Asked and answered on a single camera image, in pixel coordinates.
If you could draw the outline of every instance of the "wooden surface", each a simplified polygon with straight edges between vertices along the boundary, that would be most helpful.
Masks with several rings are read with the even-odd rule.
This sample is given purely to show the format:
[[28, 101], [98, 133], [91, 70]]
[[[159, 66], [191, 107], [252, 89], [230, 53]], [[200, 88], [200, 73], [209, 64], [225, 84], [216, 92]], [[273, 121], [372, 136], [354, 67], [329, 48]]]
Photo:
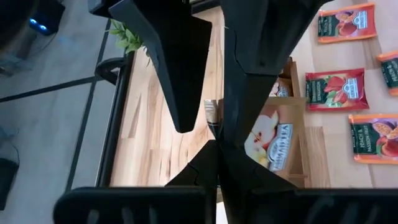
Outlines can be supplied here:
[[[365, 3], [335, 0], [323, 10]], [[292, 53], [297, 62], [301, 94], [305, 72], [352, 68], [366, 69], [365, 89], [371, 109], [354, 113], [398, 113], [398, 98], [388, 95], [376, 56], [398, 50], [394, 29], [398, 1], [375, 0], [378, 37], [369, 40], [321, 45], [317, 43], [317, 17]], [[219, 8], [198, 15], [213, 23], [203, 99], [223, 95], [223, 15]], [[123, 125], [113, 170], [113, 186], [164, 185], [185, 167], [212, 138], [203, 105], [195, 129], [174, 130], [155, 70], [144, 52], [133, 65]], [[349, 113], [306, 113], [312, 187], [398, 187], [398, 166], [358, 164], [353, 160]]]

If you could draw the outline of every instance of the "green plant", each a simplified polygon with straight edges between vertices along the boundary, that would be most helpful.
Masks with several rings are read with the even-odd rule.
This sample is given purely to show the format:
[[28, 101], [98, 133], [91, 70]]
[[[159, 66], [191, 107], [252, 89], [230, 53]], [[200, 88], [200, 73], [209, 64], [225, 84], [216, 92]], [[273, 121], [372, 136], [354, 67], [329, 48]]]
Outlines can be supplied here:
[[136, 51], [144, 45], [139, 36], [131, 32], [124, 23], [115, 21], [114, 19], [111, 19], [111, 22], [114, 29], [109, 30], [109, 33], [119, 37], [119, 40], [116, 42], [116, 46], [126, 49], [126, 54]]

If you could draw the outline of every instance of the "wooden table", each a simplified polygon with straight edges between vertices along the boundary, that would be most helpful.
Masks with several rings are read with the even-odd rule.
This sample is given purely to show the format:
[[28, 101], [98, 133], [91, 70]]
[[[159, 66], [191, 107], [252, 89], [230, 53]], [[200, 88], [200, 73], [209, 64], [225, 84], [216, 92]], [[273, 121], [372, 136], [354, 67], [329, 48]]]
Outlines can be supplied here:
[[[366, 0], [336, 0], [322, 9], [339, 9]], [[305, 72], [366, 68], [365, 88], [371, 109], [353, 113], [395, 113], [398, 99], [388, 95], [376, 56], [398, 50], [394, 29], [398, 2], [376, 0], [379, 37], [337, 44], [317, 43], [314, 20], [292, 53], [297, 62], [301, 94]], [[202, 99], [223, 96], [223, 14], [220, 8], [197, 15], [213, 23]], [[312, 187], [398, 187], [393, 178], [397, 166], [358, 164], [353, 160], [349, 113], [306, 113]], [[203, 105], [195, 129], [179, 134], [165, 102], [155, 70], [143, 51], [132, 68], [112, 186], [164, 185], [175, 177], [213, 136], [207, 127]]]

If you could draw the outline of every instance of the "gray floor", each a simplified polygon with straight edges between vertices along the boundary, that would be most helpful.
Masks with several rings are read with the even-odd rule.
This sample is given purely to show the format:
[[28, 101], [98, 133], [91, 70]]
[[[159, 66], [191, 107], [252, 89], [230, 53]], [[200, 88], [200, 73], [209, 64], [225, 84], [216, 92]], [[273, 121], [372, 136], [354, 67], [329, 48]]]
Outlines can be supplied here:
[[[107, 20], [92, 16], [86, 1], [64, 0], [60, 31], [44, 50], [32, 56], [33, 69], [0, 78], [0, 98], [93, 76]], [[52, 37], [39, 37], [41, 49]], [[123, 52], [109, 37], [104, 59]], [[91, 84], [0, 103], [0, 128], [14, 134], [21, 165], [0, 223], [52, 223], [52, 209], [64, 193]], [[95, 86], [72, 187], [94, 186], [114, 86]], [[0, 147], [13, 152], [10, 144]]]

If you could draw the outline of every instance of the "black device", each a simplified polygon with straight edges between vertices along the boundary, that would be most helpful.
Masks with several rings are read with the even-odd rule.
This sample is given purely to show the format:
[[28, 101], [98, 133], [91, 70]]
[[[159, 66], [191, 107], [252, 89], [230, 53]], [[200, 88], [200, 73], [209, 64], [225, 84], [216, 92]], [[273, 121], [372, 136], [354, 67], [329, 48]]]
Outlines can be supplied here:
[[58, 32], [64, 11], [65, 6], [56, 0], [39, 0], [29, 26], [43, 35], [51, 35]]
[[[165, 187], [100, 186], [67, 192], [54, 208], [55, 223], [215, 223], [219, 183], [228, 223], [397, 223], [396, 189], [298, 189], [243, 148], [279, 71], [328, 1], [221, 0], [226, 27], [224, 119], [216, 140], [208, 141]], [[124, 22], [143, 38], [176, 130], [192, 130], [211, 24], [194, 18], [182, 1], [98, 2], [99, 7], [90, 8], [98, 12], [94, 14]], [[116, 62], [126, 69], [126, 63]], [[114, 64], [101, 64], [98, 73], [113, 80], [109, 71]]]

